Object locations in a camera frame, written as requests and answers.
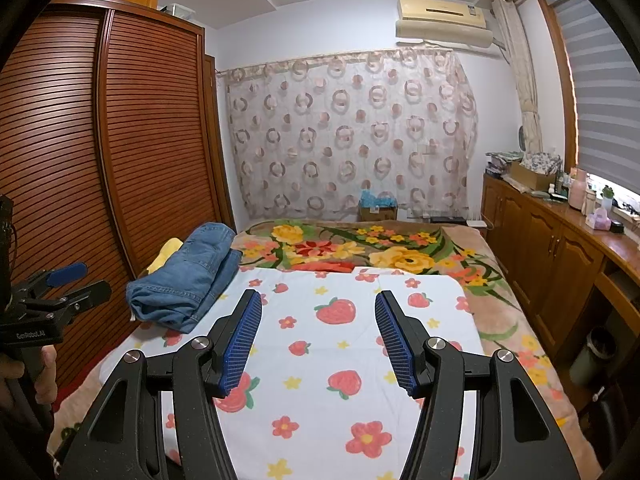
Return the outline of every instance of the curtain rod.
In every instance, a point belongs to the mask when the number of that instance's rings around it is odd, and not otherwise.
[[[446,47],[446,46],[431,46],[431,45],[425,45],[423,43],[416,43],[415,44],[416,47],[420,48],[421,50],[440,50],[443,52],[453,52],[454,50],[452,48]],[[248,68],[251,68],[253,66],[262,66],[262,65],[275,65],[275,64],[281,64],[281,63],[288,63],[288,62],[295,62],[295,61],[299,61],[302,59],[319,59],[319,58],[323,58],[323,57],[335,57],[335,56],[349,56],[349,55],[353,55],[353,54],[368,54],[369,52],[386,52],[388,50],[409,50],[412,49],[414,50],[414,47],[411,46],[395,46],[395,47],[387,47],[387,48],[373,48],[370,50],[343,50],[341,52],[333,52],[330,54],[314,54],[312,56],[302,56],[302,57],[295,57],[292,59],[282,59],[280,61],[267,61],[267,62],[262,62],[262,63],[253,63],[251,65],[245,65],[245,66],[238,66],[238,67],[234,67],[234,68],[227,68],[226,70],[216,70],[216,74],[218,75],[218,77],[223,77],[225,76],[227,73],[232,72],[233,70],[246,70]]]

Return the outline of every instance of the white bedsheet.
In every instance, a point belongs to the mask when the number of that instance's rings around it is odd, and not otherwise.
[[[383,354],[374,316],[380,290],[391,290],[430,335],[482,354],[464,293],[449,276],[373,268],[352,274],[251,269],[238,272],[189,335],[141,326],[105,359],[100,380],[129,349],[164,354],[205,335],[246,288],[262,295],[262,322],[240,386],[216,400],[239,479],[399,478],[420,405],[398,386]],[[328,306],[316,310],[321,305]],[[162,394],[162,412],[167,455],[179,462],[171,393]],[[470,469],[475,414],[475,394],[467,392],[454,475],[460,480]]]

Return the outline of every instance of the window blind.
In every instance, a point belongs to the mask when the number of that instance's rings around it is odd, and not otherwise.
[[[546,0],[574,82],[578,166],[640,194],[640,74],[588,0]]]

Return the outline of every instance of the wooden wardrobe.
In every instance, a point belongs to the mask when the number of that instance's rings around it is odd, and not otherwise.
[[[125,286],[167,239],[207,221],[234,227],[215,86],[204,97],[210,60],[204,69],[200,27],[118,0],[53,0],[0,73],[14,282],[83,261],[89,275],[74,287],[113,289],[66,330],[62,388],[135,328]]]

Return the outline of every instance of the yellow cloth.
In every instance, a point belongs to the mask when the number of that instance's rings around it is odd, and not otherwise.
[[[156,256],[156,259],[153,260],[153,263],[149,265],[146,270],[149,274],[152,272],[156,272],[160,267],[164,265],[164,263],[169,259],[169,256],[175,253],[182,246],[182,242],[178,240],[178,238],[171,238],[168,240],[160,249],[160,253]]]

